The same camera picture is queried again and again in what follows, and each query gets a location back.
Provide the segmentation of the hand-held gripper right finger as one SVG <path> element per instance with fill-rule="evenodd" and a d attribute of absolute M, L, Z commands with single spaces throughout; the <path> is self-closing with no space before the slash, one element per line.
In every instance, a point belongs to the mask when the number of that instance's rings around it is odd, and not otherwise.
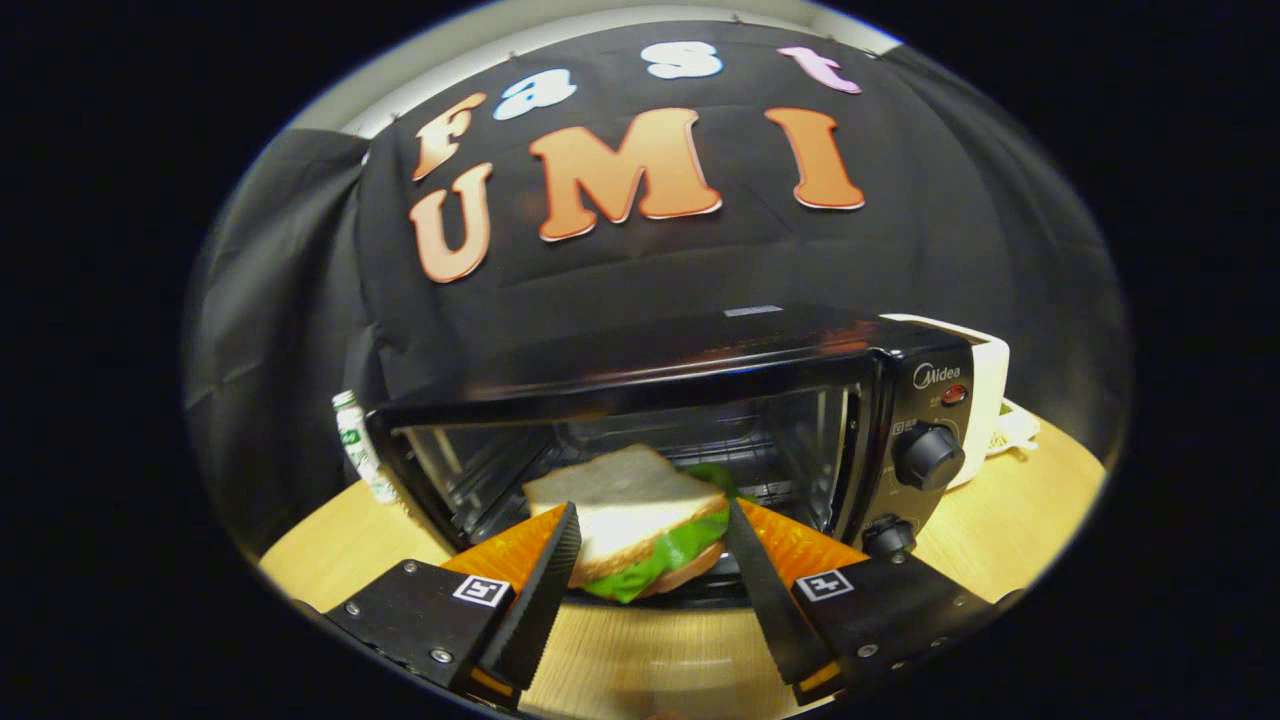
<path fill-rule="evenodd" d="M 724 539 L 800 705 L 869 696 L 1006 610 L 904 550 L 864 553 L 744 500 Z"/>

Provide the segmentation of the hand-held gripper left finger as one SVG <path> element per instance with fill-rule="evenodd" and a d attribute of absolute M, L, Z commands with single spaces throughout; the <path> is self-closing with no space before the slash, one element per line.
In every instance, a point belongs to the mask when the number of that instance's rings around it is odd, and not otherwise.
<path fill-rule="evenodd" d="M 576 505 L 557 503 L 442 565 L 403 559 L 323 618 L 434 691 L 515 711 L 580 548 Z"/>

